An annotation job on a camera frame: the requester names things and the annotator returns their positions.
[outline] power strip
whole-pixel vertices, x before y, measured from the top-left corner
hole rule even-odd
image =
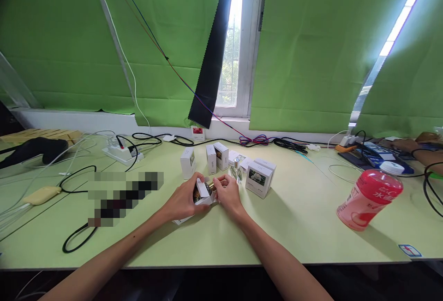
[[[138,156],[132,156],[131,152],[129,151],[128,147],[126,146],[126,143],[123,139],[121,139],[122,145],[124,148],[121,148],[118,142],[116,142],[114,139],[110,139],[108,141],[108,146],[106,148],[103,148],[102,151],[107,155],[108,157],[111,157],[112,159],[115,159],[116,161],[126,165],[131,166],[134,160],[142,160],[144,158],[143,154],[141,152],[138,153]]]

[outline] desk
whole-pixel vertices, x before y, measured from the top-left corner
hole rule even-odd
[[[319,153],[310,154],[314,164],[338,187],[338,189],[351,188],[351,184],[341,180],[328,171],[331,164],[340,162],[331,159],[343,158],[336,151],[322,150]],[[410,162],[416,174],[423,173],[424,166],[417,161]],[[357,180],[359,173],[353,169],[336,166],[334,172],[350,180]],[[401,178],[404,185],[403,193],[388,207],[382,210],[369,226],[371,229],[388,235],[396,244],[409,244],[415,247],[423,255],[414,260],[442,260],[443,259],[443,218],[438,216],[427,202],[423,194],[423,177]],[[431,178],[431,183],[443,198],[443,180]],[[429,196],[434,199],[428,188]],[[433,200],[434,206],[443,212],[443,207],[437,200]]]
[[[337,218],[335,210],[348,196],[351,184],[337,186],[313,163],[274,145],[242,148],[224,144],[248,157],[261,157],[277,164],[272,189],[267,197],[262,200],[241,187],[241,200],[251,217],[302,263],[409,261],[398,248],[397,240],[392,239],[382,223],[358,233]],[[197,170],[207,175],[205,149],[204,145],[195,147],[195,158]],[[180,167],[182,152],[183,147],[171,143],[163,143],[147,152],[145,159],[135,165],[136,170],[128,173],[128,178],[136,178],[140,171],[162,171],[165,180],[162,188],[140,201],[115,227],[99,228],[79,250],[64,254],[61,246],[74,230],[87,221],[91,203],[88,203],[86,193],[64,197],[57,205],[0,242],[0,251],[3,252],[0,267],[60,269],[81,266],[138,227],[166,202],[183,182]],[[124,170],[121,164],[113,164],[106,169],[114,172]],[[78,190],[92,190],[95,187],[98,185],[88,182]],[[69,247],[73,248],[80,242],[75,240]],[[180,226],[169,223],[158,230],[128,263],[128,267],[259,264],[239,229],[228,219],[220,205],[214,205],[204,217],[193,217]]]
[[[97,145],[90,148],[90,153],[86,151],[79,152],[77,157],[74,159],[74,163],[70,169],[70,172],[75,172],[88,165],[96,165],[98,171],[103,171],[113,163],[115,160],[105,156],[101,148],[105,145],[105,138],[100,136],[94,137]],[[85,147],[90,146],[91,141],[85,141]],[[7,155],[11,153],[6,153],[0,156],[0,160],[3,160]],[[73,157],[75,153],[69,153],[65,158]],[[31,187],[26,192],[26,195],[30,195],[36,190],[44,186],[56,186],[64,176],[59,175],[59,173],[66,172],[72,160],[67,160],[47,168],[39,177],[31,184]],[[26,162],[26,166],[41,166],[42,159],[34,159],[32,161]],[[30,168],[25,167],[21,164],[13,165],[5,169],[0,170],[0,212],[8,209],[12,206],[22,195],[24,190],[28,187],[32,178],[40,172],[40,168]],[[69,179],[64,185],[67,190],[74,191],[82,184],[85,184],[90,178],[91,173],[79,173],[78,176],[75,175]],[[18,218],[14,223],[9,225],[6,229],[0,232],[0,241],[11,235],[17,229],[30,222],[32,219],[40,215],[42,212],[48,210],[58,201],[62,200],[67,193],[60,193],[53,197],[46,203],[39,206],[32,207],[23,216]]]

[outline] window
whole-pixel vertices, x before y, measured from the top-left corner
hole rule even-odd
[[[395,40],[397,39],[398,34],[400,33],[401,29],[403,28],[403,25],[405,24],[406,19],[409,16],[409,13],[412,9],[412,6],[414,6],[414,4],[415,4],[415,1],[416,0],[406,0],[405,6],[403,7],[400,15],[398,16],[397,21],[395,22],[395,25],[392,28],[391,33],[388,36],[388,39],[386,40],[385,44],[383,45],[382,50],[380,51],[379,57],[377,58],[371,72],[369,73],[368,77],[366,78],[365,82],[363,83],[363,87],[360,91],[359,96],[357,97],[353,111],[351,113],[351,123],[357,122],[357,119],[360,116],[363,104],[365,103],[366,97],[368,96],[368,93],[369,93],[370,89],[372,88],[372,85],[374,84],[378,73],[380,72],[381,68],[383,67],[383,63],[386,60],[386,57],[391,52],[391,49],[394,46]]]
[[[214,113],[248,117],[252,72],[257,58],[260,0],[232,0]]]

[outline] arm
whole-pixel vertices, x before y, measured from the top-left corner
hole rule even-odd
[[[420,149],[420,145],[411,139],[406,140],[395,140],[392,145],[401,151],[406,151],[411,153],[415,149]],[[443,162],[443,152],[442,151],[427,151],[418,150],[414,152],[414,158],[422,163],[424,166],[428,166],[433,163]],[[443,164],[435,165],[430,170],[435,173],[443,175]]]
[[[332,300],[309,271],[249,217],[241,204],[235,179],[223,175],[218,179],[214,178],[214,185],[217,187],[219,203],[245,234],[285,300]]]
[[[92,300],[106,282],[142,247],[147,237],[167,222],[206,212],[209,206],[194,205],[192,192],[197,180],[203,175],[195,173],[191,179],[178,187],[171,198],[147,221],[132,233],[102,251],[70,274],[41,300]]]

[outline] perfume bottle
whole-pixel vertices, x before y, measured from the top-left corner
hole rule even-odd
[[[234,159],[234,165],[231,166],[231,176],[237,180],[237,183],[241,183],[243,180],[243,172],[240,167],[240,159]]]

